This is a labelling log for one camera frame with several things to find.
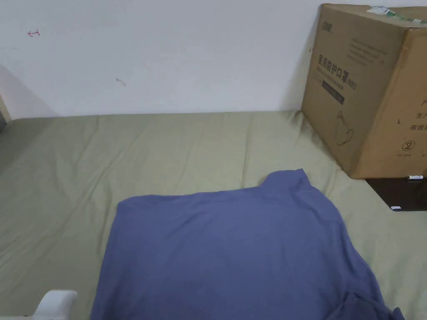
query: green bedsheet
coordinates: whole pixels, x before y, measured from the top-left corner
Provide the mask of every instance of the green bedsheet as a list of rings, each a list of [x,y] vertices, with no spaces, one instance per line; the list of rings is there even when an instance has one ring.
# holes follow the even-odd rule
[[[300,112],[21,119],[0,134],[0,315],[73,289],[88,318],[116,204],[258,185],[303,168],[340,210],[390,308],[427,318],[427,212],[351,180]]]

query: cardboard box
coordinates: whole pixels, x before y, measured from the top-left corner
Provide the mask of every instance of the cardboard box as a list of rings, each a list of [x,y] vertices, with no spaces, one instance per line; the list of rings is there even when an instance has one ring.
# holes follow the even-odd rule
[[[351,178],[427,175],[427,7],[370,9],[322,5],[302,110]]]

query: white object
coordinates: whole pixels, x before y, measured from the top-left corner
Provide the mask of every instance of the white object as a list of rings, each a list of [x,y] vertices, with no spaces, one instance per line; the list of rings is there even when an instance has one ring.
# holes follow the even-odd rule
[[[32,316],[0,317],[0,320],[68,320],[77,292],[51,290],[46,293]]]
[[[422,175],[410,175],[408,176],[408,180],[423,180],[424,176]]]

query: wall mark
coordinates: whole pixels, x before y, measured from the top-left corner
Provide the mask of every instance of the wall mark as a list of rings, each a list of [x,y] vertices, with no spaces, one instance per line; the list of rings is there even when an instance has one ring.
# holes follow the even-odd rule
[[[27,33],[30,37],[32,37],[32,35],[35,35],[35,34],[38,34],[38,35],[40,35],[40,33],[38,32],[38,29],[36,30],[36,32],[31,32],[31,31],[28,31],[28,33]]]
[[[120,82],[121,84],[123,84],[124,87],[126,87],[126,83],[124,81],[120,80],[119,78],[116,78],[116,81]]]

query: sticker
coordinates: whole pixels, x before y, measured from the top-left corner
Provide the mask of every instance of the sticker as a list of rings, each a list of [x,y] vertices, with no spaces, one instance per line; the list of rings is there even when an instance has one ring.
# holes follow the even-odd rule
[[[419,24],[426,24],[427,23],[427,21],[424,21],[421,19],[410,19],[410,18],[402,17],[402,16],[398,15],[396,12],[390,10],[387,7],[383,7],[383,6],[372,7],[369,10],[367,10],[366,12],[375,13],[376,15],[385,15],[387,17],[392,17],[392,18],[396,18],[396,19],[400,19],[400,20],[404,20],[404,21],[409,21],[409,22],[414,22],[414,23],[419,23]]]

